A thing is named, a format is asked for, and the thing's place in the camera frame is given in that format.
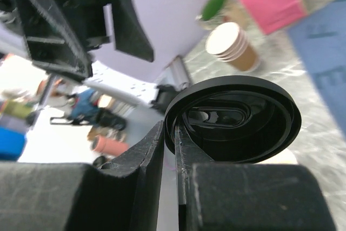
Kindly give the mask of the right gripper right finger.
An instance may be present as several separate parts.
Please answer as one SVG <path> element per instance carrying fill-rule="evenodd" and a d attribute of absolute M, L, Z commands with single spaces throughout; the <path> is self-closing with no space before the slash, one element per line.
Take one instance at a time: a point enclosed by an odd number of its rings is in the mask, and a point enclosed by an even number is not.
<path fill-rule="evenodd" d="M 190 175 L 194 163 L 209 163 L 213 159 L 190 138 L 182 124 L 175 126 L 175 161 L 178 195 L 179 230 L 187 230 L 190 192 Z"/>

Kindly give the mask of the black plastic cup lid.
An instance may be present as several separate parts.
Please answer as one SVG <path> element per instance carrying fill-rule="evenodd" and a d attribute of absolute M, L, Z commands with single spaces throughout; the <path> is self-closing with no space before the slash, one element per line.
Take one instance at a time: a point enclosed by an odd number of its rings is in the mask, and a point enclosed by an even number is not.
<path fill-rule="evenodd" d="M 180 92 L 165 112 L 165 144 L 175 150 L 181 123 L 197 146 L 215 161 L 258 163 L 287 148 L 302 116 L 279 85 L 253 76 L 211 78 Z"/>

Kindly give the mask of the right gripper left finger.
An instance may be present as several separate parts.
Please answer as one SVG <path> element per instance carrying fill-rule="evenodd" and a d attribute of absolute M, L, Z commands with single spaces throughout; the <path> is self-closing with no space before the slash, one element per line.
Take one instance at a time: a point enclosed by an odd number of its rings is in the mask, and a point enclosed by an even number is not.
<path fill-rule="evenodd" d="M 95 172 L 94 230 L 156 230 L 163 168 L 163 122 Z"/>

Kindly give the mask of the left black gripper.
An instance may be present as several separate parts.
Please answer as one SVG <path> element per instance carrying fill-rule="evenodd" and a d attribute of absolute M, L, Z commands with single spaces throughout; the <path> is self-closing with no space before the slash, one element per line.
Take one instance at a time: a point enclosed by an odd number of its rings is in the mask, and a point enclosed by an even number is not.
<path fill-rule="evenodd" d="M 110 41 L 106 5 L 111 5 L 115 49 L 152 62 L 154 50 L 132 0 L 1 0 L 1 22 L 23 37 L 34 66 L 83 82 L 93 75 L 91 51 Z"/>

